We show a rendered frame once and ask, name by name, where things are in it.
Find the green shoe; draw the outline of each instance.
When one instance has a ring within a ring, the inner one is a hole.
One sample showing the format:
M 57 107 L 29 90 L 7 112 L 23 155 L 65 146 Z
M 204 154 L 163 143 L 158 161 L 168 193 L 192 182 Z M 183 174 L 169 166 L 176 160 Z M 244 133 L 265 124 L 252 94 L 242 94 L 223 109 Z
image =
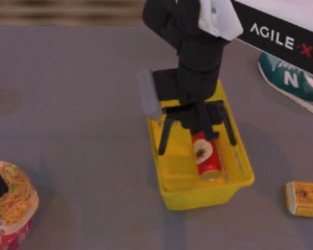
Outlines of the green shoe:
M 258 66 L 268 85 L 313 113 L 313 77 L 266 53 Z

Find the yellow box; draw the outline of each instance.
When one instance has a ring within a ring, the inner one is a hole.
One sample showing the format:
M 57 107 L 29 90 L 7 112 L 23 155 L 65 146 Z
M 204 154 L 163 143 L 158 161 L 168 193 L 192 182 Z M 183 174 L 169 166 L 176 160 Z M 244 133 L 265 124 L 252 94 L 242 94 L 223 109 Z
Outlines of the yellow box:
M 220 133 L 218 147 L 224 166 L 223 178 L 215 182 L 202 181 L 197 171 L 190 133 L 179 122 L 172 126 L 166 152 L 158 155 L 158 147 L 165 117 L 159 121 L 148 119 L 154 162 L 158 174 L 160 192 L 170 210 L 186 210 L 224 204 L 240 189 L 254 182 L 245 147 L 228 105 L 221 82 L 214 96 L 208 101 L 224 100 L 237 145 L 229 142 L 224 124 L 213 126 Z M 178 101 L 162 102 L 162 106 L 179 105 Z
M 313 183 L 289 182 L 285 186 L 286 205 L 296 216 L 313 217 Z

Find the instant noodle cup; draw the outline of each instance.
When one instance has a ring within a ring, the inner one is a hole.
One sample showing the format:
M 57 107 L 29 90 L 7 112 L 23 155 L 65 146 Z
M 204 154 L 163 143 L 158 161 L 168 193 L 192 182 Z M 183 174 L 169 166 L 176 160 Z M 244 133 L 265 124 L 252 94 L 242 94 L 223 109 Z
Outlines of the instant noodle cup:
M 16 250 L 25 240 L 39 198 L 28 176 L 14 164 L 0 161 L 8 192 L 0 198 L 0 250 Z

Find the white shoe sole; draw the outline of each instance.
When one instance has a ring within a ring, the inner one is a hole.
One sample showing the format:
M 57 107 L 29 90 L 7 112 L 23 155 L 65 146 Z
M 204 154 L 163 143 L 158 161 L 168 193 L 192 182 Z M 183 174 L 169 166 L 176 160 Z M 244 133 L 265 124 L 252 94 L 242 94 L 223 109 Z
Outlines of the white shoe sole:
M 259 71 L 263 77 L 263 79 L 266 81 L 266 83 L 271 86 L 274 90 L 282 93 L 283 95 L 287 96 L 288 98 L 290 98 L 291 100 L 293 100 L 294 102 L 296 102 L 297 104 L 301 105 L 303 108 L 306 108 L 309 112 L 311 112 L 313 114 L 313 105 L 310 102 L 304 101 L 303 99 L 298 98 L 295 95 L 292 95 L 284 90 L 281 90 L 280 88 L 276 87 L 274 84 L 272 84 L 268 78 L 266 77 L 266 75 L 264 74 L 262 67 L 260 65 L 260 62 L 258 62 L 258 68 Z

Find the yellow bin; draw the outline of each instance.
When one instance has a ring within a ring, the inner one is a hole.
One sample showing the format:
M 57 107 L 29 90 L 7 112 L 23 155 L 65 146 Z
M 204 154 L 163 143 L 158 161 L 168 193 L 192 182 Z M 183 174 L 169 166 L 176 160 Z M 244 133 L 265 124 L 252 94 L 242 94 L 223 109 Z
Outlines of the yellow bin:
M 158 147 L 165 116 L 159 121 L 147 120 L 159 188 L 169 210 L 221 205 L 228 202 L 240 188 L 250 186 L 254 182 L 254 173 L 245 147 L 219 81 L 214 96 L 208 101 L 221 99 L 225 102 L 237 145 L 230 144 L 224 124 L 213 126 L 214 130 L 220 133 L 218 144 L 224 167 L 223 178 L 215 182 L 200 180 L 188 130 L 183 129 L 179 122 L 175 122 L 171 129 L 166 152 L 163 156 L 159 156 Z M 179 103 L 178 101 L 168 101 L 162 102 L 161 105 L 167 107 L 179 105 Z

